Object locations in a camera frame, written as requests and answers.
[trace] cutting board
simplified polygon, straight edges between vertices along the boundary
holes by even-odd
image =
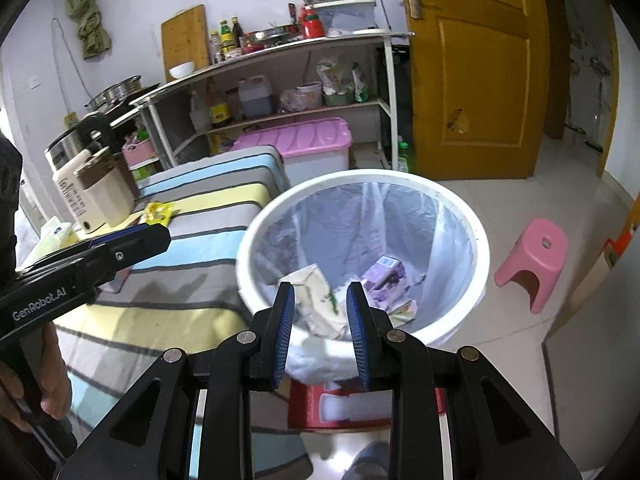
[[[209,66],[207,20],[204,5],[192,7],[161,25],[162,58],[166,81],[173,81],[169,69],[193,61],[195,69]]]

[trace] kettle handle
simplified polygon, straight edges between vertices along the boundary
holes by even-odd
[[[102,136],[102,144],[109,146],[111,153],[121,151],[110,121],[107,116],[101,112],[92,112],[85,115],[74,129],[78,131],[78,136],[85,145],[89,145],[89,143],[92,142],[91,132],[98,131]]]

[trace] red thermos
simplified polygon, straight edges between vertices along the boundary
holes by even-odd
[[[300,22],[304,28],[305,39],[323,38],[324,27],[318,17],[318,13],[311,7],[303,7],[300,12]]]

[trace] finger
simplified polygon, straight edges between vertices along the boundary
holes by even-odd
[[[2,381],[14,399],[21,399],[24,396],[22,381],[15,372],[3,362],[0,362],[0,381]]]
[[[65,378],[53,392],[44,394],[40,407],[56,420],[63,418],[71,408],[71,381]]]
[[[6,398],[4,392],[0,392],[0,415],[2,415],[6,420],[12,423],[16,428],[25,432],[31,433],[30,426],[22,420],[18,410],[15,409],[15,406],[9,402],[9,399]]]
[[[53,332],[45,329],[45,346],[42,351],[42,365],[40,366],[40,384],[45,392],[53,392],[66,378],[66,365],[60,353],[58,338]]]

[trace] green towel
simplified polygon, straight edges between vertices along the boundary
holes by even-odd
[[[102,28],[101,15],[95,0],[66,0],[66,13],[78,23],[78,38],[82,42],[82,57],[98,56],[111,47],[111,38]]]

